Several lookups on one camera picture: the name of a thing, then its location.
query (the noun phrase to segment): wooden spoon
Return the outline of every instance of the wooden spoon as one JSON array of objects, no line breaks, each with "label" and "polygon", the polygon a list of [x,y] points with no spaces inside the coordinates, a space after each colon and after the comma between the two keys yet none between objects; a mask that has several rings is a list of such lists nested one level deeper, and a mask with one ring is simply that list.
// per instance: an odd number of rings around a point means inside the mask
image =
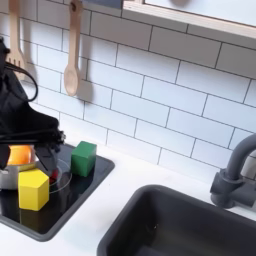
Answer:
[{"label": "wooden spoon", "polygon": [[64,84],[70,96],[76,95],[80,85],[80,72],[78,69],[78,55],[80,45],[80,26],[83,5],[79,0],[70,3],[70,32],[68,65],[64,72]]},{"label": "wooden spoon", "polygon": [[[10,12],[10,46],[11,52],[7,56],[8,62],[26,70],[26,60],[20,49],[20,0],[9,0]],[[20,80],[25,79],[22,73],[15,73]]]}]

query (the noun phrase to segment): toy block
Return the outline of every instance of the toy block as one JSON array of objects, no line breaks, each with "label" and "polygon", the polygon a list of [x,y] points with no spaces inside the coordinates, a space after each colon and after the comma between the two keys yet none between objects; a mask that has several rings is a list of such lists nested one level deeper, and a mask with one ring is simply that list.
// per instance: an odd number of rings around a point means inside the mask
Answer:
[{"label": "toy block", "polygon": [[39,169],[19,173],[19,207],[39,211],[49,201],[49,177]]},{"label": "toy block", "polygon": [[95,165],[96,151],[97,145],[81,141],[80,144],[72,151],[72,173],[87,177]]}]

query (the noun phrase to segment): faucet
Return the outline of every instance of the faucet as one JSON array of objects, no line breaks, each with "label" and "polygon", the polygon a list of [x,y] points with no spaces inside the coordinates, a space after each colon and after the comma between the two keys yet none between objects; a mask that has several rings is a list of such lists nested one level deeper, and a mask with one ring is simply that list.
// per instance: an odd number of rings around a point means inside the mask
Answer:
[{"label": "faucet", "polygon": [[224,209],[234,207],[235,202],[252,207],[256,201],[256,186],[246,182],[242,169],[247,157],[256,150],[256,134],[241,141],[234,149],[228,166],[216,173],[211,187],[212,202]]}]

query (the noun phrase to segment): wooden shelf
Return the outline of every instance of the wooden shelf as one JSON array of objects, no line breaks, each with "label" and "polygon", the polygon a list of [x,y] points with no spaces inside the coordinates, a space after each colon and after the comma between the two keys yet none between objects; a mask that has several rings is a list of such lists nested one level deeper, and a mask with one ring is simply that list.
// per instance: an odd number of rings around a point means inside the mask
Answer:
[{"label": "wooden shelf", "polygon": [[124,10],[137,12],[145,15],[160,17],[163,19],[175,20],[182,23],[192,24],[209,29],[219,30],[231,34],[256,39],[256,27],[248,26],[231,21],[225,21],[197,14],[166,9],[162,7],[142,4],[143,0],[124,1]]}]

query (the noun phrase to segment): sink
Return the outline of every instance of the sink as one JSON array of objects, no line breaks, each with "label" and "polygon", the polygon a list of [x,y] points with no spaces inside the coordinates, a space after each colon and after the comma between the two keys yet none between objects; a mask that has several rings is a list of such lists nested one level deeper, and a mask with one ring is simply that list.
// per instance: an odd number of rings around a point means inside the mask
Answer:
[{"label": "sink", "polygon": [[255,256],[256,223],[166,187],[135,192],[98,256]]}]

